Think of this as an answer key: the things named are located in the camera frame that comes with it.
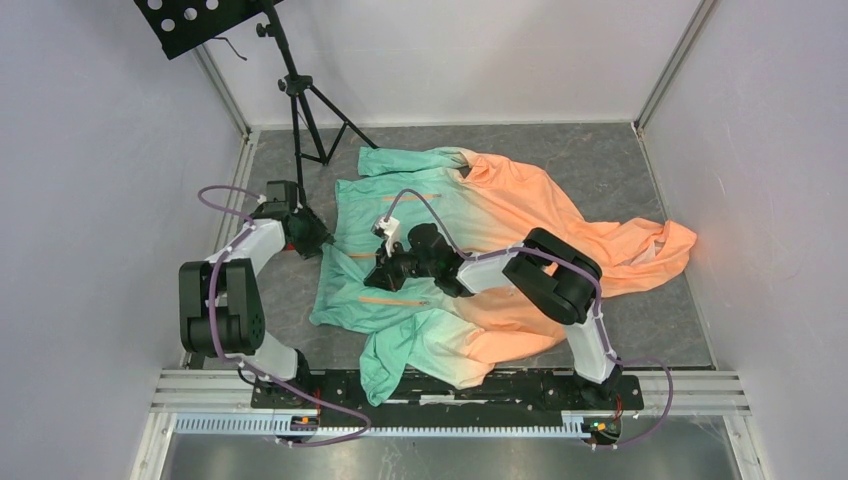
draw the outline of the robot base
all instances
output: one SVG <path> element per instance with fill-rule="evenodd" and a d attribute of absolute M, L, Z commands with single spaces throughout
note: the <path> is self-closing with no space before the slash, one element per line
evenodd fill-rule
<path fill-rule="evenodd" d="M 645 407 L 639 379 L 623 375 L 609 401 L 587 401 L 570 370 L 495 370 L 483 384 L 465 390 L 420 372 L 405 372 L 384 404 L 374 407 L 362 390 L 358 370 L 314 371 L 314 392 L 322 400 L 368 415 L 374 427 L 545 427 L 561 426 L 562 412 L 612 412 L 616 396 L 624 410 Z M 283 408 L 287 395 L 254 389 L 251 407 Z M 321 410 L 322 427 L 356 427 L 357 418 Z"/>

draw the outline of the cable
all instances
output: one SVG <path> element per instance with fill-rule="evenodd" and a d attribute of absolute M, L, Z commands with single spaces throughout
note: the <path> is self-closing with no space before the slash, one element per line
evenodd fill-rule
<path fill-rule="evenodd" d="M 237 369 L 236 369 L 236 373 L 238 373 L 238 375 L 239 375 L 239 379 L 240 379 L 242 382 L 244 382 L 244 383 L 246 383 L 246 384 L 250 385 L 251 387 L 255 387 L 255 386 L 256 386 L 255 380 L 254 380 L 253 382 L 251 382 L 250 380 L 248 380 L 247 378 L 245 378 L 244 373 L 241 371 L 241 368 L 237 368 Z"/>
<path fill-rule="evenodd" d="M 624 413 L 624 407 L 621 403 L 621 395 L 616 394 L 615 396 L 615 414 L 612 417 L 612 421 L 616 422 L 621 415 Z"/>
<path fill-rule="evenodd" d="M 233 44 L 232 44 L 232 42 L 230 42 L 229 38 L 227 38 L 227 37 L 212 37 L 211 40 L 223 40 L 223 41 L 227 42 L 227 45 L 230 46 L 230 49 L 233 51 L 233 53 L 236 54 L 237 57 L 244 60 L 245 62 L 247 61 L 247 57 L 238 53 L 238 50 L 236 50 L 236 47 L 233 46 Z"/>
<path fill-rule="evenodd" d="M 663 372 L 665 372 L 666 379 L 668 379 L 668 400 L 666 401 L 665 408 L 663 409 L 663 412 L 660 415 L 659 420 L 657 420 L 657 423 L 655 423 L 654 426 L 649 428 L 646 432 L 642 433 L 641 435 L 637 435 L 637 436 L 635 436 L 635 437 L 633 437 L 629 440 L 626 440 L 626 441 L 624 441 L 620 444 L 617 444 L 617 445 L 599 445 L 601 448 L 612 450 L 612 449 L 615 449 L 615 448 L 621 448 L 621 447 L 624 447 L 626 445 L 631 445 L 633 443 L 640 442 L 640 441 L 644 440 L 645 438 L 647 438 L 652 433 L 654 433 L 655 431 L 657 431 L 657 429 L 659 429 L 660 426 L 662 426 L 662 424 L 665 423 L 666 418 L 668 418 L 668 413 L 671 411 L 671 403 L 672 403 L 672 399 L 674 398 L 674 380 L 671 378 L 671 370 L 669 370 L 668 365 L 666 365 L 665 362 L 663 362 L 662 360 L 656 359 L 654 357 L 641 357 L 641 358 L 636 358 L 636 359 L 633 359 L 633 360 L 622 361 L 622 360 L 619 360 L 618 358 L 616 358 L 616 356 L 612 354 L 613 350 L 612 350 L 612 347 L 610 346 L 609 338 L 607 337 L 607 330 L 606 330 L 606 327 L 604 326 L 603 314 L 601 313 L 601 284 L 600 284 L 600 282 L 598 282 L 598 279 L 596 279 L 589 272 L 583 270 L 580 267 L 572 265 L 571 263 L 568 263 L 568 262 L 566 262 L 565 260 L 563 260 L 559 257 L 556 257 L 554 255 L 550 255 L 548 253 L 545 253 L 545 252 L 538 250 L 538 249 L 535 249 L 535 248 L 508 247 L 508 248 L 504 248 L 502 250 L 495 250 L 493 252 L 484 253 L 482 255 L 476 255 L 476 256 L 466 255 L 465 252 L 463 252 L 462 249 L 459 248 L 457 243 L 453 240 L 453 237 L 451 237 L 450 232 L 445 227 L 444 222 L 442 222 L 442 219 L 439 218 L 439 215 L 436 213 L 436 211 L 430 205 L 430 202 L 428 202 L 427 199 L 424 198 L 423 195 L 421 195 L 420 193 L 416 192 L 414 189 L 411 189 L 411 188 L 404 188 L 403 190 L 398 192 L 394 201 L 389 206 L 389 210 L 386 212 L 384 220 L 388 221 L 389 217 L 392 216 L 392 212 L 394 211 L 395 207 L 397 207 L 398 202 L 400 202 L 401 197 L 406 193 L 411 193 L 411 194 L 415 195 L 416 197 L 418 197 L 419 200 L 421 200 L 422 203 L 424 203 L 424 206 L 427 207 L 427 210 L 430 211 L 430 214 L 436 220 L 436 223 L 438 223 L 439 227 L 441 227 L 442 232 L 444 232 L 444 234 L 445 234 L 445 238 L 448 240 L 448 243 L 451 244 L 451 246 L 457 252 L 457 254 L 460 257 L 462 257 L 462 259 L 464 259 L 464 260 L 467 260 L 467 261 L 470 261 L 470 262 L 475 262 L 475 261 L 485 260 L 487 258 L 497 257 L 497 256 L 500 256 L 500 255 L 506 255 L 506 254 L 509 254 L 509 253 L 512 253 L 512 252 L 524 252 L 524 253 L 529 253 L 530 255 L 535 255 L 539 258 L 543 258 L 543 259 L 548 260 L 550 262 L 554 262 L 557 265 L 560 265 L 564 268 L 567 268 L 567 269 L 571 270 L 572 272 L 577 273 L 578 275 L 580 275 L 583 278 L 585 278 L 586 280 L 588 280 L 592 284 L 592 286 L 595 288 L 595 302 L 592 306 L 592 313 L 593 313 L 593 316 L 595 317 L 594 320 L 595 320 L 595 322 L 597 323 L 597 326 L 598 326 L 598 331 L 599 331 L 599 334 L 600 334 L 600 337 L 601 337 L 601 344 L 603 345 L 604 350 L 607 352 L 607 354 L 606 354 L 607 358 L 610 359 L 610 361 L 612 361 L 616 365 L 619 365 L 621 367 L 628 367 L 628 366 L 635 365 L 635 364 L 653 363 L 655 365 L 659 365 L 660 368 L 662 368 Z"/>
<path fill-rule="evenodd" d="M 319 398 L 313 397 L 312 395 L 310 395 L 310 394 L 308 394 L 304 391 L 301 391 L 297 387 L 294 387 L 294 386 L 288 384 L 285 380 L 282 380 L 282 379 L 280 379 L 276 376 L 273 376 L 273 375 L 263 371 L 262 369 L 256 367 L 255 365 L 250 364 L 247 359 L 236 360 L 236 359 L 227 357 L 227 355 L 224 353 L 224 348 L 221 346 L 221 337 L 220 337 L 220 334 L 218 333 L 218 320 L 217 320 L 217 314 L 216 314 L 216 311 L 215 311 L 216 310 L 215 300 L 218 298 L 217 291 L 216 291 L 216 287 L 217 287 L 217 284 L 218 284 L 218 275 L 221 272 L 221 266 L 224 264 L 226 259 L 230 256 L 230 252 L 232 252 L 239 244 L 241 244 L 241 242 L 243 242 L 248 236 L 250 236 L 250 234 L 253 233 L 253 231 L 256 229 L 256 226 L 253 224 L 253 219 L 250 218 L 249 215 L 243 214 L 243 213 L 241 213 L 237 210 L 233 210 L 233 209 L 230 209 L 230 208 L 227 208 L 227 207 L 222 207 L 220 205 L 209 202 L 208 200 L 203 198 L 203 194 L 210 191 L 210 190 L 231 190 L 231 191 L 244 193 L 245 195 L 256 198 L 256 199 L 259 199 L 260 196 L 256 193 L 250 192 L 248 190 L 238 188 L 238 187 L 232 187 L 232 186 L 229 186 L 229 185 L 211 185 L 211 186 L 203 188 L 199 192 L 197 192 L 197 198 L 199 198 L 200 201 L 203 202 L 204 205 L 206 205 L 210 208 L 213 208 L 215 210 L 219 210 L 219 211 L 222 211 L 222 212 L 225 212 L 225 213 L 231 213 L 233 215 L 237 215 L 238 217 L 245 219 L 245 221 L 248 222 L 248 224 L 250 225 L 249 228 L 243 229 L 241 231 L 241 233 L 239 233 L 236 236 L 236 238 L 233 239 L 232 242 L 230 242 L 230 244 L 227 246 L 227 248 L 224 249 L 221 252 L 221 255 L 219 255 L 218 259 L 215 261 L 215 265 L 212 267 L 212 274 L 209 277 L 209 296 L 208 296 L 208 299 L 207 299 L 207 301 L 208 301 L 207 305 L 208 305 L 208 311 L 209 311 L 209 329 L 210 329 L 210 333 L 211 333 L 211 336 L 212 336 L 212 344 L 215 347 L 215 353 L 218 355 L 218 358 L 220 358 L 221 360 L 223 360 L 225 362 L 238 362 L 239 369 L 240 369 L 239 370 L 240 375 L 241 375 L 241 369 L 248 370 L 249 372 L 256 375 L 257 380 L 262 380 L 264 382 L 273 381 L 277 385 L 285 388 L 286 390 L 297 395 L 300 398 L 303 398 L 303 399 L 308 400 L 312 403 L 321 405 L 322 407 L 330 408 L 332 410 L 336 410 L 338 412 L 342 412 L 342 413 L 351 415 L 351 416 L 359 418 L 360 420 L 365 422 L 365 426 L 363 426 L 361 429 L 359 429 L 359 430 L 357 430 L 353 433 L 349 433 L 347 435 L 342 435 L 342 436 L 335 437 L 335 438 L 330 438 L 330 439 L 327 439 L 327 440 L 321 440 L 321 441 L 318 441 L 318 442 L 310 442 L 310 443 L 292 443 L 292 442 L 289 442 L 288 445 L 290 447 L 295 447 L 295 448 L 322 447 L 322 446 L 326 446 L 326 445 L 333 445 L 333 444 L 336 444 L 336 443 L 345 442 L 345 441 L 348 441 L 348 440 L 353 440 L 354 438 L 361 436 L 362 434 L 364 434 L 365 432 L 367 432 L 368 430 L 371 429 L 371 419 L 367 415 L 360 413 L 360 412 L 357 412 L 356 410 L 351 410 L 351 409 L 345 408 L 341 405 L 336 405 L 334 403 L 326 402 L 326 401 L 321 400 Z"/>
<path fill-rule="evenodd" d="M 598 430 L 598 433 L 603 435 L 604 437 L 614 441 L 614 442 L 618 442 L 621 439 L 621 435 L 624 433 L 624 420 L 619 419 L 618 435 L 617 436 L 612 436 L 612 435 L 608 434 L 605 430 Z"/>
<path fill-rule="evenodd" d="M 218 205 L 218 204 L 210 202 L 209 200 L 206 200 L 203 197 L 203 194 L 206 193 L 206 192 L 210 192 L 212 190 L 230 190 L 230 191 L 233 191 L 233 192 L 239 192 L 239 193 L 243 193 L 243 194 L 247 195 L 248 197 L 255 198 L 256 200 L 259 200 L 261 198 L 261 195 L 259 195 L 258 193 L 253 193 L 249 190 L 245 190 L 243 188 L 233 187 L 233 186 L 230 186 L 230 185 L 209 185 L 208 187 L 201 188 L 200 191 L 197 192 L 197 199 L 200 200 L 200 203 L 206 205 L 207 207 L 209 207 L 211 209 L 218 210 L 218 211 L 221 211 L 221 212 L 224 212 L 224 213 L 229 213 L 230 215 L 235 215 L 235 216 L 241 218 L 242 220 L 244 220 L 245 222 L 249 223 L 250 225 L 253 225 L 253 218 L 251 218 L 250 215 L 243 213 L 243 212 L 240 212 L 238 210 L 233 210 L 232 208 L 222 207 L 221 205 Z M 236 243 L 236 241 L 233 240 L 233 243 L 235 245 L 237 245 L 238 243 L 241 243 L 241 240 L 239 240 L 238 243 Z"/>

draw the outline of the tripod stand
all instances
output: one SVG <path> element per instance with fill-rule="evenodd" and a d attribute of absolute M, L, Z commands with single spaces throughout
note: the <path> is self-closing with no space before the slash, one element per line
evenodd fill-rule
<path fill-rule="evenodd" d="M 262 25 L 261 23 L 257 24 L 256 34 L 260 37 L 273 37 L 277 41 L 277 47 L 280 49 L 280 53 L 283 54 L 283 61 L 286 64 L 286 70 L 288 70 L 288 75 L 286 75 L 283 79 L 277 80 L 277 86 L 280 91 L 285 92 L 285 94 L 291 99 L 292 130 L 294 132 L 294 156 L 295 162 L 297 163 L 297 184 L 300 186 L 301 195 L 303 195 L 303 159 L 312 160 L 322 165 L 330 163 L 330 159 L 333 157 L 336 147 L 339 146 L 339 142 L 341 141 L 342 135 L 344 135 L 347 127 L 350 127 L 351 130 L 356 132 L 356 134 L 359 135 L 359 138 L 364 140 L 369 147 L 378 147 L 371 141 L 370 138 L 362 133 L 362 130 L 354 125 L 354 123 L 350 121 L 350 119 L 347 118 L 347 116 L 342 113 L 338 107 L 333 105 L 333 102 L 331 102 L 329 98 L 318 90 L 318 87 L 312 83 L 311 75 L 301 75 L 297 72 L 297 67 L 295 67 L 294 59 L 291 55 L 291 50 L 289 50 L 289 42 L 286 40 L 285 32 L 283 32 L 283 25 L 280 23 L 280 17 L 277 15 L 277 10 L 274 8 L 274 0 L 259 0 L 259 3 L 262 4 L 262 10 L 265 12 L 265 15 L 268 16 L 268 21 L 270 23 L 268 25 Z M 324 142 L 321 140 L 321 135 L 318 133 L 318 126 L 315 124 L 315 119 L 312 117 L 312 110 L 309 108 L 309 101 L 306 99 L 305 95 L 307 90 L 315 94 L 315 96 L 318 97 L 318 99 L 321 100 L 327 108 L 332 110 L 333 113 L 335 113 L 343 122 L 329 152 L 324 150 Z M 300 109 L 303 110 L 303 120 L 306 123 L 306 128 L 309 130 L 309 134 L 312 136 L 312 141 L 315 143 L 315 149 L 318 152 L 317 157 L 303 153 L 301 150 L 298 103 L 300 103 Z"/>

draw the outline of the black mounting plate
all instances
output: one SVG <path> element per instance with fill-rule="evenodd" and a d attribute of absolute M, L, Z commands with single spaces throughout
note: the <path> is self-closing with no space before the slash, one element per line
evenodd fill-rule
<path fill-rule="evenodd" d="M 134 1 L 159 37 L 162 50 L 169 60 L 262 12 L 262 5 L 255 0 Z M 158 5 L 159 8 L 154 10 L 150 5 Z M 164 29 L 167 20 L 173 22 L 170 31 Z"/>
<path fill-rule="evenodd" d="M 562 426 L 563 410 L 615 410 L 615 400 L 589 404 L 580 395 L 574 375 L 564 370 L 495 370 L 486 376 L 482 385 L 464 390 L 457 390 L 424 373 L 407 371 L 391 396 L 392 402 L 379 407 L 368 403 L 360 384 L 359 370 L 316 371 L 312 379 L 322 400 L 361 411 L 371 418 L 374 427 L 553 427 Z M 645 408 L 636 376 L 623 375 L 615 391 L 621 396 L 624 410 Z M 281 398 L 281 393 L 254 391 L 250 406 L 293 407 L 289 402 L 294 399 Z M 431 403 L 433 395 L 481 403 Z M 360 421 L 322 408 L 320 424 L 354 427 L 359 426 Z"/>

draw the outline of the gray floor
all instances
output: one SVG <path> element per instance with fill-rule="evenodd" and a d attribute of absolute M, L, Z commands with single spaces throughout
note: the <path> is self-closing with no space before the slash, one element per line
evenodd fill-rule
<path fill-rule="evenodd" d="M 329 142 L 335 132 L 322 132 Z M 544 167 L 590 221 L 663 220 L 647 164 L 627 124 L 540 124 L 366 129 L 382 147 L 425 150 L 460 146 L 498 153 Z M 307 152 L 312 151 L 306 140 Z M 355 180 L 363 143 L 350 131 L 329 166 L 305 161 L 309 202 L 333 231 L 336 179 Z M 291 132 L 269 131 L 259 137 L 248 188 L 264 191 L 269 180 L 294 179 Z M 252 210 L 254 203 L 245 204 Z M 294 252 L 273 258 L 259 275 L 267 329 L 300 349 L 313 368 L 358 368 L 365 337 L 309 322 L 315 300 L 320 258 L 301 260 Z M 645 293 L 604 302 L 604 318 L 613 346 L 622 358 L 653 355 L 673 366 L 706 366 L 709 351 L 686 279 L 679 276 Z M 505 364 L 519 367 L 570 367 L 566 343 L 532 358 Z"/>
<path fill-rule="evenodd" d="M 655 421 L 628 418 L 625 438 Z M 263 437 L 176 435 L 168 459 L 162 478 L 169 480 L 741 478 L 715 417 L 671 417 L 636 447 L 594 454 L 573 439 L 363 438 L 295 450 Z"/>

